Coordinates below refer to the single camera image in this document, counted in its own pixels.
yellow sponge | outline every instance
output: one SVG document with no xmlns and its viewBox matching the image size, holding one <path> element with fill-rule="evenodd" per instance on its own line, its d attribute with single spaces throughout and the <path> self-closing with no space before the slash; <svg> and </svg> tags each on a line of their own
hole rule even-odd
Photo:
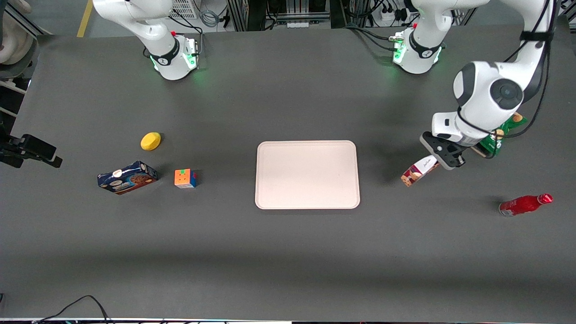
<svg viewBox="0 0 576 324">
<path fill-rule="evenodd" d="M 143 150 L 153 150 L 160 145 L 160 134 L 156 132 L 148 133 L 140 141 Z"/>
</svg>

yellow floor line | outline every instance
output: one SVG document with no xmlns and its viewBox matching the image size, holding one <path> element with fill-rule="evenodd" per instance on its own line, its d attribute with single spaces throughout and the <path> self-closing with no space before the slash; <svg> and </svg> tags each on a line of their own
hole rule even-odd
<svg viewBox="0 0 576 324">
<path fill-rule="evenodd" d="M 88 0 L 86 4 L 86 9 L 84 9 L 84 15 L 82 16 L 82 21 L 80 22 L 80 27 L 78 28 L 78 33 L 76 37 L 84 37 L 86 32 L 86 27 L 88 26 L 88 20 L 90 20 L 90 14 L 92 13 L 92 0 Z"/>
</svg>

red bottle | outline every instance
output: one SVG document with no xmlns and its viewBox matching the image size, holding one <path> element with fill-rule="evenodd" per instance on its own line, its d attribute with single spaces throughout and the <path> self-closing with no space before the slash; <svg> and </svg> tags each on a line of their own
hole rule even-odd
<svg viewBox="0 0 576 324">
<path fill-rule="evenodd" d="M 500 204 L 500 214 L 504 217 L 512 217 L 524 213 L 530 213 L 541 205 L 550 204 L 554 199 L 550 194 L 540 196 L 523 196 Z"/>
</svg>

green led light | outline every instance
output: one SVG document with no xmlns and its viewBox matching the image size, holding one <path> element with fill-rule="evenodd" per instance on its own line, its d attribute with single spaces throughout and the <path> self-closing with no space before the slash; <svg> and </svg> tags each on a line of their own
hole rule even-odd
<svg viewBox="0 0 576 324">
<path fill-rule="evenodd" d="M 436 58 L 434 59 L 434 63 L 438 62 L 438 59 L 440 58 L 440 52 L 442 51 L 442 47 L 440 47 L 438 49 L 438 54 L 436 54 Z"/>
<path fill-rule="evenodd" d="M 156 66 L 156 62 L 154 61 L 154 59 L 152 58 L 152 56 L 150 56 L 150 60 L 151 60 L 152 63 L 154 64 L 154 68 L 158 71 L 158 66 Z"/>
<path fill-rule="evenodd" d="M 404 54 L 406 53 L 406 44 L 402 44 L 400 48 L 396 50 L 396 54 L 394 55 L 393 61 L 394 63 L 400 64 L 402 59 L 404 58 Z"/>
<path fill-rule="evenodd" d="M 194 64 L 194 60 L 192 59 L 192 55 L 186 55 L 186 54 L 182 53 L 182 57 L 186 61 L 186 65 L 188 65 L 188 67 L 191 70 L 196 68 L 196 64 Z"/>
</svg>

white tray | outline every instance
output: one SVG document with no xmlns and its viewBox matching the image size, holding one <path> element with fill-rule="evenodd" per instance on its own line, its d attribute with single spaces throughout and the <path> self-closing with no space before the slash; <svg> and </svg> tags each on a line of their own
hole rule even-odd
<svg viewBox="0 0 576 324">
<path fill-rule="evenodd" d="M 260 209 L 356 208 L 356 146 L 350 141 L 262 142 L 255 202 Z"/>
</svg>

